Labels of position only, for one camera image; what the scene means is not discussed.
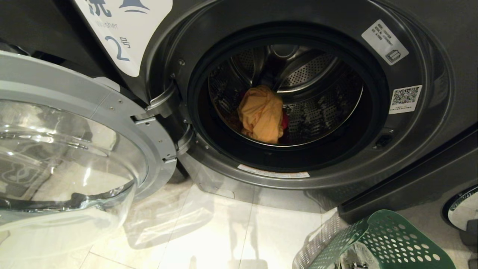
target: yellow garment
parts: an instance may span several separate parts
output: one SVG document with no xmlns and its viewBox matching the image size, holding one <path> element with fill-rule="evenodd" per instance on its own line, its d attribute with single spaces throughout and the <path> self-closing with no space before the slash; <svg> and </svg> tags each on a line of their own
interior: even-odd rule
<svg viewBox="0 0 478 269">
<path fill-rule="evenodd" d="M 266 143 L 278 143 L 283 135 L 282 98 L 269 87 L 249 89 L 238 107 L 242 133 Z"/>
</svg>

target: front-load washing machine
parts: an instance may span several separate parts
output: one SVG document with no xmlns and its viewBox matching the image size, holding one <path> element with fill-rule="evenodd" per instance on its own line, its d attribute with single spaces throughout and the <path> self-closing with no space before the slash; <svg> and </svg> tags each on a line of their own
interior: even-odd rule
<svg viewBox="0 0 478 269">
<path fill-rule="evenodd" d="M 81 230 L 63 250 L 84 245 L 121 225 L 178 159 L 205 191 L 331 209 L 477 122 L 476 10 L 472 0 L 3 2 L 0 242 Z M 277 143 L 243 134 L 237 108 L 258 85 L 283 101 Z"/>
</svg>

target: white label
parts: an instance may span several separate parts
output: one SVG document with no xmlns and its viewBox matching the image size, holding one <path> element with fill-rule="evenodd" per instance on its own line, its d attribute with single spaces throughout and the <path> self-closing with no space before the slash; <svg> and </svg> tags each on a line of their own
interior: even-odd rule
<svg viewBox="0 0 478 269">
<path fill-rule="evenodd" d="M 382 20 L 376 21 L 363 32 L 362 38 L 391 66 L 409 53 Z"/>
<path fill-rule="evenodd" d="M 75 0 L 113 62 L 137 77 L 144 51 L 173 0 Z"/>
<path fill-rule="evenodd" d="M 421 85 L 393 90 L 389 114 L 415 111 L 421 90 Z"/>
<path fill-rule="evenodd" d="M 261 175 L 261 176 L 266 176 L 266 177 L 271 177 L 271 178 L 281 178 L 281 179 L 303 179 L 303 178 L 309 178 L 310 175 L 307 172 L 299 172 L 299 173 L 276 173 L 276 172 L 270 172 L 270 171 L 264 171 L 264 170 L 259 170 L 256 168 L 252 168 L 249 166 L 245 166 L 243 164 L 240 164 L 238 166 L 239 169 L 244 170 L 246 172 L 256 174 L 256 175 Z"/>
</svg>

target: plastic basket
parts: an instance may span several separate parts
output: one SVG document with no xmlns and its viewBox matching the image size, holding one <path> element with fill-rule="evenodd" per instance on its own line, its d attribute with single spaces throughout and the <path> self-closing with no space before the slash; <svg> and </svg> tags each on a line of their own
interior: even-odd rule
<svg viewBox="0 0 478 269">
<path fill-rule="evenodd" d="M 308 268 L 335 268 L 340 256 L 354 245 L 365 246 L 381 269 L 455 269 L 444 250 L 389 210 L 377 211 L 337 233 Z"/>
</svg>

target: number 2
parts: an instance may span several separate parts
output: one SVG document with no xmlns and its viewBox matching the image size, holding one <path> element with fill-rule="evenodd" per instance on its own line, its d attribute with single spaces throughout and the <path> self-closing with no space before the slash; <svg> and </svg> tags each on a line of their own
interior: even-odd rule
<svg viewBox="0 0 478 269">
<path fill-rule="evenodd" d="M 129 62 L 130 60 L 128 58 L 121 57 L 121 45 L 118 43 L 118 41 L 116 41 L 114 37 L 109 35 L 105 37 L 106 41 L 110 39 L 113 40 L 116 43 L 116 46 L 118 47 L 118 54 L 116 54 L 116 59 Z"/>
</svg>

